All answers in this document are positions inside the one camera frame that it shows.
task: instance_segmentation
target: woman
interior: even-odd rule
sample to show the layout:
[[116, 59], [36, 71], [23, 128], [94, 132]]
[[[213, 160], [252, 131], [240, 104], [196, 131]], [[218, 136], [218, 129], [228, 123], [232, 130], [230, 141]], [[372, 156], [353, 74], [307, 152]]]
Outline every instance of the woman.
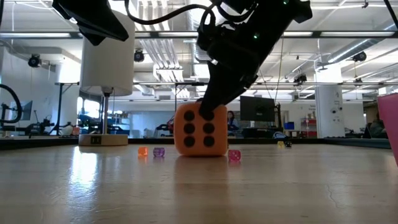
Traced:
[[234, 132], [239, 130], [239, 124], [238, 121], [235, 119], [235, 114], [233, 111], [228, 111], [227, 124], [228, 136], [235, 136]]

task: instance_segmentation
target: white column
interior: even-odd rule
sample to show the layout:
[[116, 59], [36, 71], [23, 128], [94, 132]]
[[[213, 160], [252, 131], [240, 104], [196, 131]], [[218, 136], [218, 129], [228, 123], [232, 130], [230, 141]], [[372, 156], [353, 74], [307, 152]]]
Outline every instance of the white column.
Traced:
[[[342, 82], [341, 68], [338, 64], [325, 66], [326, 70], [316, 70], [316, 82]], [[318, 138], [344, 137], [343, 94], [341, 86], [317, 86], [317, 135]]]

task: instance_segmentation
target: ceiling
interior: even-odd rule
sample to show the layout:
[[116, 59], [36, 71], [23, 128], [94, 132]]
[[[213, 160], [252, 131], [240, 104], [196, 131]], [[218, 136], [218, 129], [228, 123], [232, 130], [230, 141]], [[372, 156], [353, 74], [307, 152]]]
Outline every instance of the ceiling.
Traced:
[[[207, 0], [169, 0], [167, 1], [168, 11], [171, 12], [182, 7], [188, 2], [200, 2], [208, 4]], [[293, 21], [288, 30], [382, 30], [381, 25], [391, 21], [391, 17], [386, 7], [383, 7], [383, 0], [368, 1], [369, 7], [361, 8], [364, 1], [342, 0], [342, 1], [311, 1], [313, 9], [313, 18], [302, 24]], [[69, 21], [62, 19], [54, 10], [51, 10], [51, 1], [37, 0], [6, 0], [4, 5], [4, 15], [1, 31], [14, 32], [70, 32], [76, 31], [77, 26]], [[398, 11], [398, 1], [391, 1], [395, 11]], [[188, 14], [184, 13], [169, 20], [170, 30], [181, 31], [189, 30], [191, 21]], [[261, 66], [261, 73], [268, 82], [277, 82], [279, 77], [281, 81], [290, 80], [298, 75], [295, 70], [299, 65], [308, 59], [315, 59], [319, 54], [332, 54], [339, 49], [358, 41], [355, 39], [284, 39], [276, 43], [273, 52], [268, 56]], [[74, 56], [81, 58], [82, 40], [15, 40], [14, 45], [29, 47], [56, 47], [70, 52]], [[183, 77], [192, 78], [193, 57], [192, 40], [175, 39], [172, 45], [177, 55], [178, 61], [183, 68]], [[365, 62], [359, 62], [354, 69], [352, 61], [341, 63], [342, 76], [344, 80], [352, 79], [356, 74], [364, 75], [378, 71], [384, 67], [395, 64], [398, 61], [397, 39], [386, 39], [365, 50], [368, 59]], [[143, 48], [142, 41], [136, 41], [135, 48]], [[308, 69], [305, 72], [309, 81], [313, 80], [315, 73], [313, 62], [307, 62]], [[135, 63], [134, 68], [140, 75], [135, 80], [140, 82], [154, 82], [151, 75], [154, 68], [153, 61], [148, 57], [144, 63]], [[363, 78], [367, 82], [379, 82], [397, 76], [396, 70]], [[291, 87], [281, 87], [281, 89], [290, 90]], [[369, 90], [377, 89], [377, 86], [371, 86]]]

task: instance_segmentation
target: wooden base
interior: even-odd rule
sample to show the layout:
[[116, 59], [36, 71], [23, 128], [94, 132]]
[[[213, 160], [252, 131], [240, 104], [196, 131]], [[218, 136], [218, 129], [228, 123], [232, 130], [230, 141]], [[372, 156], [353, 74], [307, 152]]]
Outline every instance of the wooden base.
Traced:
[[127, 146], [127, 134], [81, 134], [79, 146]]

